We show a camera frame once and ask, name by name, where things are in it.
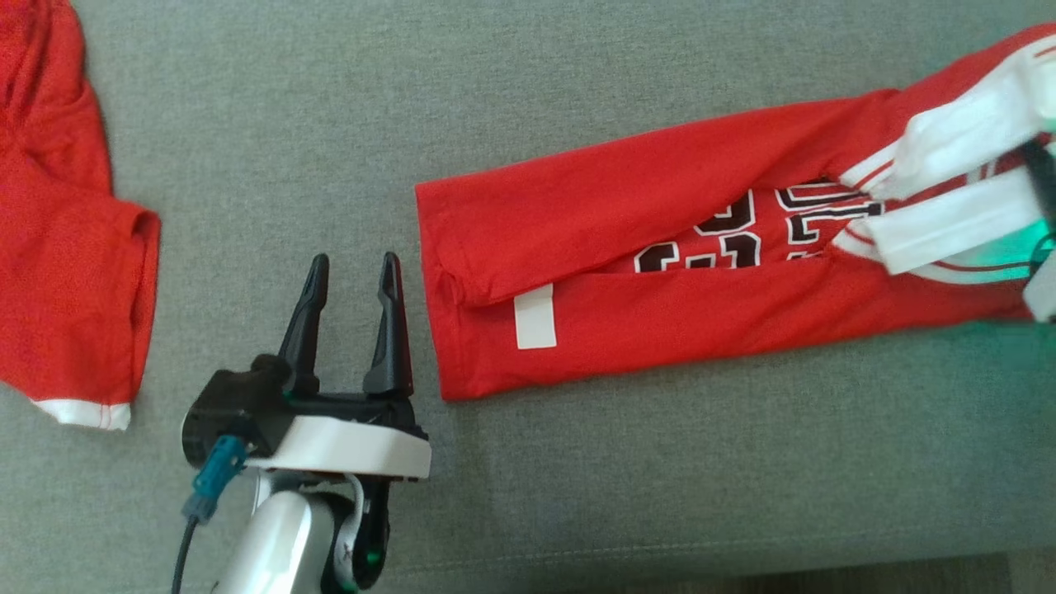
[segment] black cable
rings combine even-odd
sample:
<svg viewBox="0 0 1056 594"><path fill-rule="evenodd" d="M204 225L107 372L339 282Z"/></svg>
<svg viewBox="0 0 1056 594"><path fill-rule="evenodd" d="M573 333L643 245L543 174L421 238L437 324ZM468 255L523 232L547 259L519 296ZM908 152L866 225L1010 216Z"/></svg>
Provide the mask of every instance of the black cable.
<svg viewBox="0 0 1056 594"><path fill-rule="evenodd" d="M1050 228L1056 227L1056 160L1037 138L1020 147L1038 204Z"/></svg>
<svg viewBox="0 0 1056 594"><path fill-rule="evenodd" d="M176 570L172 574L172 594L180 594L180 584L184 580L184 565L187 564L187 551L191 547L191 537L194 536L195 526L197 526L197 516L187 518L184 539L180 542L180 553L176 554Z"/></svg>

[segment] gray couch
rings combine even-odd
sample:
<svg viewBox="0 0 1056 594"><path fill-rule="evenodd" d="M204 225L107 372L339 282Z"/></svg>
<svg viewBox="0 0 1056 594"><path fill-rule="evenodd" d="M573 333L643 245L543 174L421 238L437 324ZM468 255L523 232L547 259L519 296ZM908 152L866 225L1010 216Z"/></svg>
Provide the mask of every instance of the gray couch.
<svg viewBox="0 0 1056 594"><path fill-rule="evenodd" d="M366 369L404 260L433 477L397 485L376 591L540 592L1056 543L1056 334L974 323L446 405L416 182L752 108L904 86L1051 0L75 3L117 192L164 220L125 433L0 398L5 592L168 591L184 412L278 348L332 258L319 368ZM249 512L195 537L203 594Z"/></svg>

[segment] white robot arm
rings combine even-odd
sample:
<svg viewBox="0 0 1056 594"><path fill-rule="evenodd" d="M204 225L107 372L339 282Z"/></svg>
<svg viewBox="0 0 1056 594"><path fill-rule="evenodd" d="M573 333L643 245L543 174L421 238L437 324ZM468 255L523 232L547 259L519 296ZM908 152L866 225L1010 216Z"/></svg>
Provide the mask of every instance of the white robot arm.
<svg viewBox="0 0 1056 594"><path fill-rule="evenodd" d="M316 256L279 354L257 357L248 372L218 371L184 420L184 454L206 468L203 475L213 454L231 444L243 454L220 457L230 458L222 463L233 464L229 474L245 468L257 475L249 527L216 594L337 594L372 587L388 550L390 485L429 477L432 448L409 400L414 386L399 260L385 254L381 326L359 394L320 394L314 374L328 268L326 256ZM351 499L304 490L345 482ZM211 511L189 508L192 533ZM185 535L173 592L189 539Z"/></svg>

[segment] folded red jersey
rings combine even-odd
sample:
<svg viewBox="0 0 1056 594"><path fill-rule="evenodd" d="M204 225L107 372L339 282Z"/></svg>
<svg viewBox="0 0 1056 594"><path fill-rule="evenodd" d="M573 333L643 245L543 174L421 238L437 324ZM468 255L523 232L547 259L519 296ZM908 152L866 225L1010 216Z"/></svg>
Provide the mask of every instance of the folded red jersey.
<svg viewBox="0 0 1056 594"><path fill-rule="evenodd" d="M441 395L1025 317L1036 204L1000 234L960 206L1022 194L1031 210L1008 149L1045 125L1029 109L1007 124L1005 101L1052 101L1054 57L1041 25L903 91L419 185Z"/></svg>
<svg viewBox="0 0 1056 594"><path fill-rule="evenodd" d="M0 380L62 423L128 426L161 224L111 196L83 39L64 0L0 3Z"/></svg>

